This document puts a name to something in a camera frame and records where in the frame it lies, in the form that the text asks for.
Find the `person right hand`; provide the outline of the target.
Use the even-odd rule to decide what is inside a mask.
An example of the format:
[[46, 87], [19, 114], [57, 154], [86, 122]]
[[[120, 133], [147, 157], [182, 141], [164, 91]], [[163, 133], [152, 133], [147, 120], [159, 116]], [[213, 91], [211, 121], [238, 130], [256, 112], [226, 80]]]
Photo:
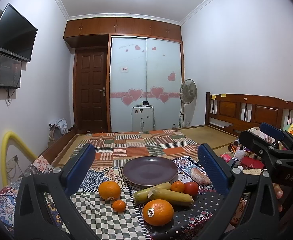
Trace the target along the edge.
[[280, 202], [280, 199], [282, 198], [284, 192], [281, 189], [279, 184], [273, 183], [273, 188], [274, 188], [275, 196], [277, 198], [278, 211], [281, 212], [283, 210], [283, 206]]

